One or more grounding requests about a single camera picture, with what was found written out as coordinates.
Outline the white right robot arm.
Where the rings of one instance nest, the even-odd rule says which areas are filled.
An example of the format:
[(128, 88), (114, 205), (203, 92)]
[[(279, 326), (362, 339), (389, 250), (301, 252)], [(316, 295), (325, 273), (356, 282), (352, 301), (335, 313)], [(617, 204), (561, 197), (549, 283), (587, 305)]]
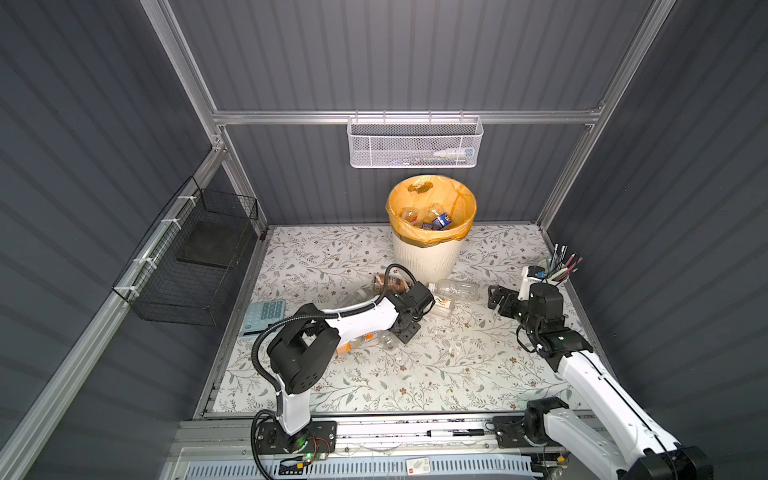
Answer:
[(545, 448), (557, 443), (601, 479), (711, 479), (712, 461), (686, 447), (647, 414), (610, 374), (591, 344), (565, 324), (563, 296), (546, 282), (526, 277), (520, 290), (488, 289), (488, 306), (518, 321), (523, 348), (542, 357), (583, 400), (606, 429), (602, 436), (558, 397), (527, 403), (522, 419), (493, 424), (500, 446), (513, 438)]

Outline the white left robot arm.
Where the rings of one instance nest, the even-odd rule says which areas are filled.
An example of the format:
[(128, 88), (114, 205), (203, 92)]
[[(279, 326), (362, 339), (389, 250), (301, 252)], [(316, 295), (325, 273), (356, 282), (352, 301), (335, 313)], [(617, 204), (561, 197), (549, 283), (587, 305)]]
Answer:
[(294, 315), (265, 329), (254, 341), (251, 361), (275, 389), (275, 418), (282, 432), (296, 436), (309, 426), (311, 389), (339, 346), (381, 331), (407, 344), (434, 305), (432, 292), (416, 282), (405, 292), (382, 292), (340, 309), (323, 310), (305, 304)]

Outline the blue band clear bottle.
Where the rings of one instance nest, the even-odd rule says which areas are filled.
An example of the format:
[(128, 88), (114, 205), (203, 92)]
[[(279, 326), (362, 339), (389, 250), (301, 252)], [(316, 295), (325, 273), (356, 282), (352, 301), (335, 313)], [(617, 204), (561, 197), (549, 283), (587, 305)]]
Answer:
[(451, 225), (452, 219), (450, 215), (440, 205), (430, 206), (422, 221), (422, 228), (425, 230), (442, 231), (450, 228)]

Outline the Pepsi blue label bottle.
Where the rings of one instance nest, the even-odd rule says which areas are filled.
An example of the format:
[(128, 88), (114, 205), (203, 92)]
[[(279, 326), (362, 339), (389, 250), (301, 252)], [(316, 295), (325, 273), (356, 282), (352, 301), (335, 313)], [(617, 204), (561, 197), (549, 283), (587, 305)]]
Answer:
[(400, 218), (406, 221), (410, 225), (419, 225), (419, 210), (412, 208), (412, 207), (406, 207), (401, 211)]

